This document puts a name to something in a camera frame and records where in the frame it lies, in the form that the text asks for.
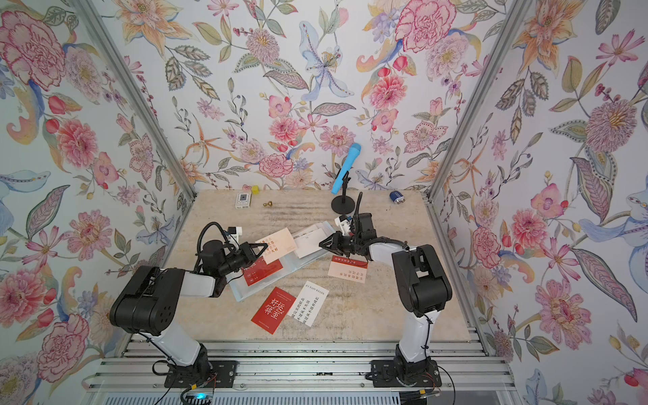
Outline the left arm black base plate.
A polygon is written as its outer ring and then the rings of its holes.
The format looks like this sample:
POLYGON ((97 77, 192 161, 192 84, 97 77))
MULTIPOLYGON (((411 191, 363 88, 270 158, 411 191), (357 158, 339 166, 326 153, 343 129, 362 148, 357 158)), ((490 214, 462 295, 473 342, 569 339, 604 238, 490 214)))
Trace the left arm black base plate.
POLYGON ((164 388, 233 388, 239 363, 234 360, 209 360, 207 365, 171 366, 164 388))

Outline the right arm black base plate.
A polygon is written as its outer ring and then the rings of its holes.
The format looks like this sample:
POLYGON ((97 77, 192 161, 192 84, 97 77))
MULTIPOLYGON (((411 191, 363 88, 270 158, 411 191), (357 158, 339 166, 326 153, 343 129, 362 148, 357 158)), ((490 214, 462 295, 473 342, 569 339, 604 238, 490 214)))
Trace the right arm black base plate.
POLYGON ((433 360, 401 363, 396 359, 373 360, 364 375, 374 388, 441 388, 438 367, 433 360))

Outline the aluminium corner post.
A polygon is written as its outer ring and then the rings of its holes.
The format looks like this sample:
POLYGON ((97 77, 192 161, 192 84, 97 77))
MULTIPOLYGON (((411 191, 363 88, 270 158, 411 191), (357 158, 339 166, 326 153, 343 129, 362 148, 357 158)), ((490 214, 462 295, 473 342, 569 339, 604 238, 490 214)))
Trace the aluminium corner post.
POLYGON ((433 204, 435 198, 442 194, 443 184, 449 176, 453 161, 457 157, 463 141, 467 138, 468 132, 494 84, 501 64, 506 59, 506 54, 511 48, 514 36, 523 25, 523 20, 529 7, 530 5, 525 1, 511 1, 511 9, 503 20, 501 33, 497 36, 489 63, 484 68, 474 92, 468 99, 465 113, 459 121, 457 131, 455 131, 451 138, 449 148, 445 152, 437 177, 435 177, 435 180, 430 186, 428 204, 433 204))
POLYGON ((137 116, 143 121, 145 128, 152 138, 153 144, 160 151, 161 157, 166 161, 177 186, 187 195, 188 200, 193 203, 197 197, 195 188, 187 180, 180 160, 177 159, 170 147, 153 111, 150 109, 148 102, 145 101, 139 89, 138 82, 132 76, 123 59, 123 55, 117 49, 114 40, 112 40, 96 8, 91 1, 74 0, 71 3, 75 13, 88 30, 90 37, 96 42, 96 46, 101 52, 101 55, 106 59, 108 67, 123 86, 130 105, 137 116))

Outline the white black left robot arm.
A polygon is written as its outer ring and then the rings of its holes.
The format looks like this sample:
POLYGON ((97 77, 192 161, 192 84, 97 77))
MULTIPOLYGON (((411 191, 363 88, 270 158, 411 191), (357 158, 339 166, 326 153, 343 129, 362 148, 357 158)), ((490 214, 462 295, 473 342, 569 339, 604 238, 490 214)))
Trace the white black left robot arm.
POLYGON ((197 238, 193 270, 141 266, 112 304, 114 327, 147 339, 169 366, 174 384, 202 384, 217 375, 205 346, 175 320, 182 297, 219 298, 230 275, 255 264, 268 244, 239 242, 219 223, 210 222, 197 238))

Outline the red card gold characters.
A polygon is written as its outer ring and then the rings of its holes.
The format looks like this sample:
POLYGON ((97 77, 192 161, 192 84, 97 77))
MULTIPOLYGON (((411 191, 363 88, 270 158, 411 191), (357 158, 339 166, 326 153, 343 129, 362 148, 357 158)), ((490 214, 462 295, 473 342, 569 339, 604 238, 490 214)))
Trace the red card gold characters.
POLYGON ((248 286, 253 286, 283 268, 280 260, 267 263, 264 258, 259 258, 253 265, 243 271, 244 280, 248 286))

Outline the aluminium corner post right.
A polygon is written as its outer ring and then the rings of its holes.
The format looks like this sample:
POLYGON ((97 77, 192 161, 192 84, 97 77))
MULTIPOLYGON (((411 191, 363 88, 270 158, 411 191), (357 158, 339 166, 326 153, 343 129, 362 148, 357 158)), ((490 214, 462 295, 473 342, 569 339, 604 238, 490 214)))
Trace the aluminium corner post right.
POLYGON ((465 113, 459 121, 457 131, 455 131, 451 138, 449 148, 445 152, 437 177, 435 177, 435 180, 430 186, 428 204, 433 204, 435 198, 442 194, 443 184, 449 176, 453 161, 457 157, 463 141, 467 138, 468 132, 494 84, 501 64, 506 59, 506 54, 511 48, 514 36, 523 25, 523 20, 529 7, 530 5, 525 1, 511 1, 511 9, 503 20, 501 33, 497 36, 489 63, 484 68, 474 92, 468 99, 465 113))

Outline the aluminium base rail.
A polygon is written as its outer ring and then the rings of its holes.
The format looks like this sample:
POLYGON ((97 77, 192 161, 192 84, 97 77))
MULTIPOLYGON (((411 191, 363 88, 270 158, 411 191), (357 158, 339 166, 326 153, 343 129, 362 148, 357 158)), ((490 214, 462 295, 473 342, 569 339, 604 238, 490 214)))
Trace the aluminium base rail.
MULTIPOLYGON (((363 393, 371 361, 390 360, 392 341, 218 341, 204 342, 209 359, 237 364, 223 394, 363 393)), ((489 354, 476 337, 467 341, 434 341, 431 358, 440 367, 435 403, 519 404, 510 367, 489 354)), ((116 358, 104 359, 88 382, 84 404, 107 404, 110 396, 143 396, 145 403, 167 403, 179 389, 165 387, 161 354, 141 337, 128 341, 116 358)))

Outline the cream card red top band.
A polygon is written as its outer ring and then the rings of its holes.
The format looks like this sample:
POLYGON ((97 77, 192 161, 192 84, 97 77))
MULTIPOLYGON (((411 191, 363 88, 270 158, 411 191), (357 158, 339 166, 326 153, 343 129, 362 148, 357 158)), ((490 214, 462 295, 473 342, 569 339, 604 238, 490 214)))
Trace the cream card red top band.
POLYGON ((344 256, 333 256, 327 275, 355 283, 366 282, 368 263, 344 256))

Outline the white playing card box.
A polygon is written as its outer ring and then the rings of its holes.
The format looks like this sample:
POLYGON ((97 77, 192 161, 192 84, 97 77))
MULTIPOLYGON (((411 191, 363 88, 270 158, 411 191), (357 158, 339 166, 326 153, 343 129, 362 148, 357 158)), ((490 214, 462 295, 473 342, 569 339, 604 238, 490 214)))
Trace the white playing card box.
POLYGON ((236 197, 235 207, 236 209, 248 209, 249 207, 251 207, 251 193, 238 193, 236 197))

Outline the aluminium corner post left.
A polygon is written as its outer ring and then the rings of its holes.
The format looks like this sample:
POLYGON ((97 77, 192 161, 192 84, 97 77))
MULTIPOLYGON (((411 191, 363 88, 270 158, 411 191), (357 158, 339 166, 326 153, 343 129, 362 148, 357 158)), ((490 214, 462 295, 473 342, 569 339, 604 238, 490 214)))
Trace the aluminium corner post left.
POLYGON ((75 13, 88 30, 90 37, 96 42, 96 46, 101 52, 101 55, 106 59, 108 67, 123 86, 130 105, 137 116, 143 121, 145 128, 152 138, 153 144, 160 151, 161 157, 166 161, 177 186, 187 195, 188 200, 193 203, 197 197, 195 188, 187 180, 180 160, 177 159, 170 147, 153 111, 150 109, 148 102, 145 101, 139 89, 138 82, 132 76, 123 59, 123 55, 117 49, 114 40, 112 40, 96 8, 91 1, 74 0, 71 3, 75 13))

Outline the white card black text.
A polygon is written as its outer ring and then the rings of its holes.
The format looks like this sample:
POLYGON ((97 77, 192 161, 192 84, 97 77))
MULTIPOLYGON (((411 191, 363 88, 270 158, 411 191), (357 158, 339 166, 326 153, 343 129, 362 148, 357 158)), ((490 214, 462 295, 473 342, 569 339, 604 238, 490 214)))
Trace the white card black text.
POLYGON ((308 281, 296 297, 288 315, 297 322, 312 327, 328 295, 329 290, 308 281))

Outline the small blue cylinder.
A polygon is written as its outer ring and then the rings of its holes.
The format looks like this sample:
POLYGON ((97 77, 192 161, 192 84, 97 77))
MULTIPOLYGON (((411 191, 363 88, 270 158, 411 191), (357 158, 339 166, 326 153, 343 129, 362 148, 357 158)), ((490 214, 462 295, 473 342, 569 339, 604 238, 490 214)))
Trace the small blue cylinder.
POLYGON ((390 192, 389 197, 394 204, 402 204, 406 200, 404 195, 399 191, 390 192))

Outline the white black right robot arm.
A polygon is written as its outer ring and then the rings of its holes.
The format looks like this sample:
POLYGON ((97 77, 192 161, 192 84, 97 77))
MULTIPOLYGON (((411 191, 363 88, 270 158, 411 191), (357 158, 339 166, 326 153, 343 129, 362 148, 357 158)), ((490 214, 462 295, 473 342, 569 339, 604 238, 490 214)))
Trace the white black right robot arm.
POLYGON ((452 285, 431 245, 409 246, 405 241, 380 237, 372 215, 359 212, 362 197, 337 196, 332 210, 345 231, 336 231, 319 243, 336 257, 360 256, 383 263, 394 272, 398 295, 408 312, 403 336, 390 360, 371 361, 366 380, 375 388, 442 387, 437 362, 431 359, 430 337, 437 318, 452 299, 452 285))

